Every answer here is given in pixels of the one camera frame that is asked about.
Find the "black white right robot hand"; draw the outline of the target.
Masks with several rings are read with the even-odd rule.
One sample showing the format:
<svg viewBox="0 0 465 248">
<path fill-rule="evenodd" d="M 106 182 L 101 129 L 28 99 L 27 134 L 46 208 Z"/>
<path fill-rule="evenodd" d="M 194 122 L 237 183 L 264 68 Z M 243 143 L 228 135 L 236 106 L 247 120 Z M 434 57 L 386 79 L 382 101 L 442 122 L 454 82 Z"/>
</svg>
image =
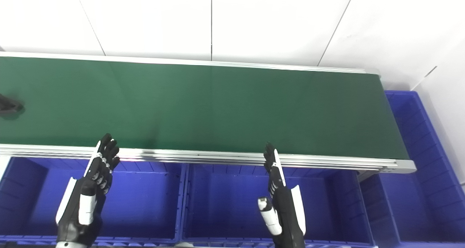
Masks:
<svg viewBox="0 0 465 248">
<path fill-rule="evenodd" d="M 276 147 L 267 142 L 263 153 L 268 173 L 269 197 L 259 197 L 258 207 L 276 248 L 304 248 L 306 219 L 299 185 L 286 185 Z"/>
</svg>

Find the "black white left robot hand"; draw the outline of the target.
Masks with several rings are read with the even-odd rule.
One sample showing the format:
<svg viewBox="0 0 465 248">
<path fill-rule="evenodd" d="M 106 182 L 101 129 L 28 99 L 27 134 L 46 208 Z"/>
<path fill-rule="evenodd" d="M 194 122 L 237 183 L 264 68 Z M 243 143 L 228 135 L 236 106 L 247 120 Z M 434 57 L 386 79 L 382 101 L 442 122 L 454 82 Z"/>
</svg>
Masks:
<svg viewBox="0 0 465 248">
<path fill-rule="evenodd" d="M 93 246 L 103 225 L 101 218 L 115 167 L 120 163 L 119 147 L 105 134 L 95 147 L 83 177 L 70 178 L 56 213 L 57 248 Z"/>
</svg>

